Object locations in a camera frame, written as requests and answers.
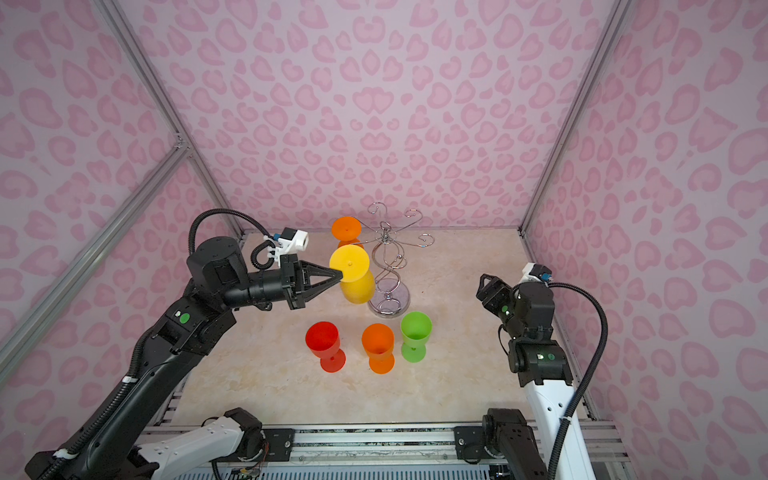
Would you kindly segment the green plastic wine glass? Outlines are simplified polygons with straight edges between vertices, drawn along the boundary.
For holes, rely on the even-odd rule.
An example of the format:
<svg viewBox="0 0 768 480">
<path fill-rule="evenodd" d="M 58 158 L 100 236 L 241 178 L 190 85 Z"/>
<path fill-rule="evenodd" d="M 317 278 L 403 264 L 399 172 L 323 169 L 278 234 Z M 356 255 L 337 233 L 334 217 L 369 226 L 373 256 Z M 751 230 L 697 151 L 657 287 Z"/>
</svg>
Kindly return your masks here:
<svg viewBox="0 0 768 480">
<path fill-rule="evenodd" d="M 400 324 L 403 340 L 401 354 L 406 361 L 419 363 L 425 358 L 432 330 L 432 320 L 425 313 L 413 311 L 403 317 Z"/>
</svg>

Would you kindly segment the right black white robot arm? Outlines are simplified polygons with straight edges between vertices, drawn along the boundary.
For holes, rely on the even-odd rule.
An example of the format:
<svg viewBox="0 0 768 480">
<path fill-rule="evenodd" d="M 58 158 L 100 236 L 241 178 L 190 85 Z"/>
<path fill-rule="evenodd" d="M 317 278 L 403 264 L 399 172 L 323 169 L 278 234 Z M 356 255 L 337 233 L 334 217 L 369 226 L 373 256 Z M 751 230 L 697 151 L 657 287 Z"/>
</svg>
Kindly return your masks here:
<svg viewBox="0 0 768 480">
<path fill-rule="evenodd" d="M 558 289 L 585 298 L 600 323 L 597 346 L 579 381 L 553 338 Z M 469 464 L 500 458 L 511 479 L 595 478 L 576 410 L 607 346 L 608 321 L 602 305 L 581 287 L 553 281 L 551 270 L 540 264 L 530 265 L 515 286 L 497 276 L 482 275 L 476 297 L 499 318 L 499 329 L 510 337 L 508 364 L 534 420 L 528 422 L 518 409 L 490 408 L 481 426 L 455 428 L 457 458 Z"/>
</svg>

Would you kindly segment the yellow plastic wine glass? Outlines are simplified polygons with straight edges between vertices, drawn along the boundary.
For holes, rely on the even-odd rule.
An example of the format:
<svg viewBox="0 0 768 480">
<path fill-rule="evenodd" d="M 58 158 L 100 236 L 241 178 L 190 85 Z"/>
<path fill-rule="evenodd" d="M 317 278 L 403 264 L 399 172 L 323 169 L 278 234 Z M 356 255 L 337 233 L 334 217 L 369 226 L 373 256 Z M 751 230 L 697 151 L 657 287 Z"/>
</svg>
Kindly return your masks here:
<svg viewBox="0 0 768 480">
<path fill-rule="evenodd" d="M 369 255 L 363 248 L 355 245 L 337 248 L 330 257 L 329 266 L 342 272 L 340 287 L 346 300 L 364 304 L 373 298 L 375 280 Z"/>
</svg>

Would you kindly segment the red plastic wine glass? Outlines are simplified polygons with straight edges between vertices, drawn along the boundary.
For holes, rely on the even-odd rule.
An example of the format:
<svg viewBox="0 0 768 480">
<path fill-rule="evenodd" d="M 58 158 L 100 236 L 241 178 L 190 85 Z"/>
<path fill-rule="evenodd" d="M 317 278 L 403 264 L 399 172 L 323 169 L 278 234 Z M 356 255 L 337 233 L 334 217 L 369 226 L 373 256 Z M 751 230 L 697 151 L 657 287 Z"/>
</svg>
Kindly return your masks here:
<svg viewBox="0 0 768 480">
<path fill-rule="evenodd" d="M 320 360 L 325 372 L 336 373 L 344 367 L 346 355 L 341 349 L 341 338 L 335 324 L 327 321 L 315 323 L 305 334 L 305 344 Z"/>
</svg>

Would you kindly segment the orange plastic wine glass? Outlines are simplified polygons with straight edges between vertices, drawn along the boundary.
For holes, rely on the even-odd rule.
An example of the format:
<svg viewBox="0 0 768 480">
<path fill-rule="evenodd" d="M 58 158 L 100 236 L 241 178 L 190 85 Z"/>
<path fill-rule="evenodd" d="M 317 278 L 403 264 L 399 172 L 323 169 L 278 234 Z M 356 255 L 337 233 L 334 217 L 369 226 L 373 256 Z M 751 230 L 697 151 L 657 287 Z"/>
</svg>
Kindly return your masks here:
<svg viewBox="0 0 768 480">
<path fill-rule="evenodd" d="M 364 330 L 361 341 L 374 373 L 383 375 L 394 368 L 395 336 L 390 327 L 381 323 L 372 324 Z"/>
</svg>

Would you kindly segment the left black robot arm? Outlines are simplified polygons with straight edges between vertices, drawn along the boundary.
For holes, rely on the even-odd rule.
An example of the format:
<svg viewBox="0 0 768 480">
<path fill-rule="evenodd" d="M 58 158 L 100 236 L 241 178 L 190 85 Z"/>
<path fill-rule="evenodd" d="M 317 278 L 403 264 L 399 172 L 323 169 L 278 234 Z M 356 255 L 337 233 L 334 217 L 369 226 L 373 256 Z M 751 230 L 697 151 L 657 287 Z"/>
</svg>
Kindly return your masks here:
<svg viewBox="0 0 768 480">
<path fill-rule="evenodd" d="M 292 242 L 298 231 L 267 235 L 262 248 L 280 252 L 247 268 L 238 242 L 227 236 L 196 242 L 203 221 L 229 214 L 215 208 L 190 226 L 186 260 L 191 278 L 183 294 L 137 340 L 126 374 L 89 420 L 56 451 L 36 453 L 25 467 L 31 479 L 149 479 L 161 464 L 141 453 L 136 441 L 162 403 L 235 325 L 236 310 L 269 311 L 284 301 L 292 310 L 341 282 L 341 271 L 303 261 Z"/>
</svg>

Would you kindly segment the dark orange wine glass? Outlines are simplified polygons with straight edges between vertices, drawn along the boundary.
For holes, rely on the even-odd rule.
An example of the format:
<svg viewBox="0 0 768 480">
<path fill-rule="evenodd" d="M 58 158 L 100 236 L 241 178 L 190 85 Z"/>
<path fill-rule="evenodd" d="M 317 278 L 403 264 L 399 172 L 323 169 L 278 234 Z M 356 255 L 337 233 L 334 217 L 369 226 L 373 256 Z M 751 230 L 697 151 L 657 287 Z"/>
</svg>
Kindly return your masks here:
<svg viewBox="0 0 768 480">
<path fill-rule="evenodd" d="M 362 224 L 355 217 L 344 216 L 333 223 L 331 233 L 338 240 L 338 247 L 359 244 Z"/>
</svg>

